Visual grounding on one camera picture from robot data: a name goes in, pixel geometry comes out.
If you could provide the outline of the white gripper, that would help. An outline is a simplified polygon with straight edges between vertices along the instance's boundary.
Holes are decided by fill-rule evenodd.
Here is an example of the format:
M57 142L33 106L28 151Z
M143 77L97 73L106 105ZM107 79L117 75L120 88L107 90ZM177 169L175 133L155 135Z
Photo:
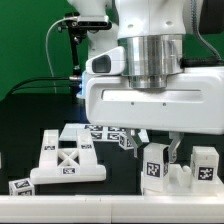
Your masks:
M133 89L122 76L94 77L86 84L86 116L94 125L126 130L138 157L136 129L169 131L169 162L185 133L224 133L224 67L187 68L164 89Z

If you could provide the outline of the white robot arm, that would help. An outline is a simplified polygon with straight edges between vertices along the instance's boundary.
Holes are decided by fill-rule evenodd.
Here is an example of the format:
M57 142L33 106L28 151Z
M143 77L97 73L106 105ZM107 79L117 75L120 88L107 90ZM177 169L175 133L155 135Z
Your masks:
M224 0L68 0L92 46L83 78L90 123L167 131L168 158L184 134L224 133L224 61L186 59L183 38L200 34L206 6Z

